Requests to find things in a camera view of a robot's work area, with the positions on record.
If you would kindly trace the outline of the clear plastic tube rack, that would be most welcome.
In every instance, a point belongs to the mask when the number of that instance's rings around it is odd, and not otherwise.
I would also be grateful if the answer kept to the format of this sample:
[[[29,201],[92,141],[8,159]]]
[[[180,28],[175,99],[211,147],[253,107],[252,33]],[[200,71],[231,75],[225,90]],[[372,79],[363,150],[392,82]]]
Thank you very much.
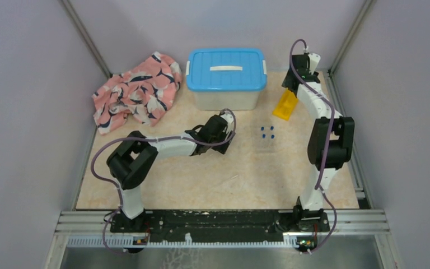
[[[273,131],[270,130],[270,127],[273,125],[263,125],[263,126],[255,126],[253,128],[253,145],[254,150],[257,153],[274,153],[275,152],[275,143],[276,143],[276,135],[275,128]]]

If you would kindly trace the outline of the blue plastic bin lid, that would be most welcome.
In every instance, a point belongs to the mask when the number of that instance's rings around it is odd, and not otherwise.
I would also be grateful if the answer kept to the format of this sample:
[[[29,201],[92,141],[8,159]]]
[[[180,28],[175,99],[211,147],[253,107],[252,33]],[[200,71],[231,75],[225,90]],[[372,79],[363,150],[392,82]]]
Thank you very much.
[[[187,61],[186,84],[193,92],[261,91],[267,84],[264,54],[256,48],[196,49]]]

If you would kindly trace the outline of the yellow test tube rack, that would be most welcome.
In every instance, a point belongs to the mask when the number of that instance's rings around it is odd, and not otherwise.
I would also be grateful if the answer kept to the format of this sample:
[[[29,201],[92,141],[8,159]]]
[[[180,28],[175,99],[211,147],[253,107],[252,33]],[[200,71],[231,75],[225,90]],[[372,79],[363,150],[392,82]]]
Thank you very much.
[[[272,114],[280,119],[288,121],[298,103],[298,98],[289,89],[285,89]]]

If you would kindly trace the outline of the pink patterned cloth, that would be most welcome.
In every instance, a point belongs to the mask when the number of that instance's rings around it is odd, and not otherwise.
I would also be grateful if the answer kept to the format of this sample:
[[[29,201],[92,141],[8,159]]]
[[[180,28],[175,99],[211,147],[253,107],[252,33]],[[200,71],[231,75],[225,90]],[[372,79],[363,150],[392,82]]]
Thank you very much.
[[[92,95],[97,131],[106,135],[128,117],[154,126],[173,107],[183,74],[173,58],[154,52],[136,67],[112,75]]]

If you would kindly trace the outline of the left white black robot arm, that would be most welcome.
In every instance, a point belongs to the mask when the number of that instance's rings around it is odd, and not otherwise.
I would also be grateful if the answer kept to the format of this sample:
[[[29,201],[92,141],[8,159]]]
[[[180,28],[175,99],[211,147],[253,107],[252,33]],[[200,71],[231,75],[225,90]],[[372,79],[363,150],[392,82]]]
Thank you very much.
[[[121,193],[122,213],[133,220],[144,212],[140,185],[156,161],[197,156],[208,150],[225,154],[235,129],[235,116],[225,110],[176,136],[147,137],[139,131],[131,132],[106,160]]]

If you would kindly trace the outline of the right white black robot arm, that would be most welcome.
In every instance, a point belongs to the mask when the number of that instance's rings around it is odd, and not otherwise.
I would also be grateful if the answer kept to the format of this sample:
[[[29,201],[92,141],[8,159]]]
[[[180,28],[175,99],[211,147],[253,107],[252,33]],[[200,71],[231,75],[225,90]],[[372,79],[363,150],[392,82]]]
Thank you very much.
[[[312,173],[307,186],[293,208],[297,225],[323,224],[324,194],[353,151],[355,122],[338,112],[323,92],[316,67],[320,56],[315,53],[292,55],[283,86],[307,109],[314,120],[307,157]]]

